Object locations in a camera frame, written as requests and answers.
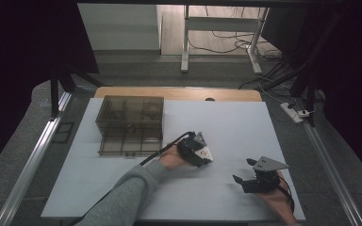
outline floor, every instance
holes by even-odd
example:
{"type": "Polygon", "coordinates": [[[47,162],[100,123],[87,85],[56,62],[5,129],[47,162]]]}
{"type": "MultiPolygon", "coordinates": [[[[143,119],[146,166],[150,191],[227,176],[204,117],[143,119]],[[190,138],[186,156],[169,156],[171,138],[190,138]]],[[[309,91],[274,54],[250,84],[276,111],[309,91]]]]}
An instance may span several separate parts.
{"type": "MultiPolygon", "coordinates": [[[[232,8],[224,9],[227,13],[230,13],[229,10],[234,12],[232,8]]],[[[168,43],[175,41],[174,39],[170,38],[168,43]]],[[[196,42],[196,45],[203,46],[205,42],[210,42],[210,39],[205,40],[196,42]]],[[[256,80],[258,77],[252,73],[249,58],[244,50],[240,54],[232,56],[203,56],[205,54],[196,53],[190,59],[189,73],[184,74],[180,72],[180,56],[176,52],[180,50],[180,46],[176,44],[171,44],[171,46],[174,46],[174,50],[169,48],[168,54],[162,56],[139,53],[119,56],[118,52],[96,52],[95,56],[101,74],[95,77],[108,86],[238,89],[241,84],[250,82],[241,88],[257,89],[258,84],[263,82],[263,80],[256,80]]],[[[221,45],[213,44],[207,47],[218,46],[221,45]]],[[[276,61],[260,60],[264,74],[269,72],[276,63],[276,61]]],[[[41,161],[11,225],[66,225],[68,223],[61,220],[41,219],[40,215],[66,157],[66,152],[71,146],[82,113],[96,89],[76,75],[74,79],[78,88],[73,93],[70,106],[62,119],[63,123],[72,124],[73,129],[68,136],[60,133],[54,135],[53,142],[41,161]]],[[[269,92],[261,91],[261,95],[269,109],[286,161],[290,165],[292,180],[307,219],[304,225],[353,225],[346,215],[340,197],[330,182],[328,171],[320,161],[320,154],[307,134],[304,124],[293,123],[279,106],[280,102],[289,101],[289,86],[290,83],[286,83],[269,92]]],[[[297,107],[302,107],[305,102],[304,97],[299,98],[298,102],[300,105],[297,107]]],[[[0,155],[0,210],[38,142],[43,128],[49,121],[50,107],[50,86],[46,82],[34,88],[32,103],[24,119],[0,155]]],[[[322,107],[323,99],[318,95],[314,114],[316,129],[340,178],[349,188],[362,215],[362,164],[349,145],[326,120],[322,107]]],[[[280,224],[274,222],[250,225],[280,224]]]]}

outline gray sweater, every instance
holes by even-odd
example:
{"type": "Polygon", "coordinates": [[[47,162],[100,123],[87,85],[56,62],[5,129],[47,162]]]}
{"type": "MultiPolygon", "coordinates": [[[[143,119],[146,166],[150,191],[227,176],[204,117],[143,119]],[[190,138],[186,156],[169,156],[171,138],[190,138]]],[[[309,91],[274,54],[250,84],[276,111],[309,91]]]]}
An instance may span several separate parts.
{"type": "Polygon", "coordinates": [[[135,166],[76,225],[132,226],[166,171],[156,160],[145,168],[135,166]]]}

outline transparent storage box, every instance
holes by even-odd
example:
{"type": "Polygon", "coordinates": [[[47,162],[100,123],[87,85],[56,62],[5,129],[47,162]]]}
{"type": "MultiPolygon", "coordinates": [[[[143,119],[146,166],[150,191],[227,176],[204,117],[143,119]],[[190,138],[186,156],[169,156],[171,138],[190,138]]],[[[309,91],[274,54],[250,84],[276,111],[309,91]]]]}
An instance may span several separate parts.
{"type": "Polygon", "coordinates": [[[163,97],[106,96],[96,124],[100,155],[148,156],[161,148],[163,97]]]}

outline white tabletop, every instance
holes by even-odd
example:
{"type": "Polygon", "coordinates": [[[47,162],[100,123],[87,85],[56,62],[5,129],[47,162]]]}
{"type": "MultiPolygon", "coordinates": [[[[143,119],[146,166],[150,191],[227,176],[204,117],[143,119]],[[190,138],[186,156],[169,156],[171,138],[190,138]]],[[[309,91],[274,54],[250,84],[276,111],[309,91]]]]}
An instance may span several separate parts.
{"type": "MultiPolygon", "coordinates": [[[[95,120],[102,98],[90,99],[73,145],[41,216],[83,216],[144,158],[100,156],[95,120]]],[[[187,131],[202,132],[213,163],[173,170],[160,182],[140,216],[149,220],[273,221],[277,217],[253,194],[245,194],[233,174],[254,180],[246,158],[285,159],[263,102],[165,101],[164,138],[169,143],[187,131]]],[[[287,169],[282,170],[295,200],[295,217],[305,220],[287,169]]]]}

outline human hand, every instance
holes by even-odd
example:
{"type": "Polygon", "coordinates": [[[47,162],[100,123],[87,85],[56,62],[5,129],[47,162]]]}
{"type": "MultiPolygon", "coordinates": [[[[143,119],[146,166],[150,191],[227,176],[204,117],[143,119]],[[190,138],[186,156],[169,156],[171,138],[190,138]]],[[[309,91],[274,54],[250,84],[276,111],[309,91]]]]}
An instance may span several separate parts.
{"type": "MultiPolygon", "coordinates": [[[[284,179],[281,171],[277,171],[278,175],[284,179]]],[[[280,186],[288,191],[288,186],[284,180],[281,180],[280,186]]],[[[288,197],[280,190],[275,189],[266,193],[255,193],[260,199],[262,199],[272,211],[283,221],[284,224],[297,223],[298,220],[293,216],[290,209],[290,202],[288,197]]]]}
{"type": "Polygon", "coordinates": [[[178,167],[187,165],[188,162],[181,158],[180,154],[177,151],[177,145],[174,144],[170,149],[163,153],[158,161],[163,165],[167,170],[173,170],[178,167]]]}

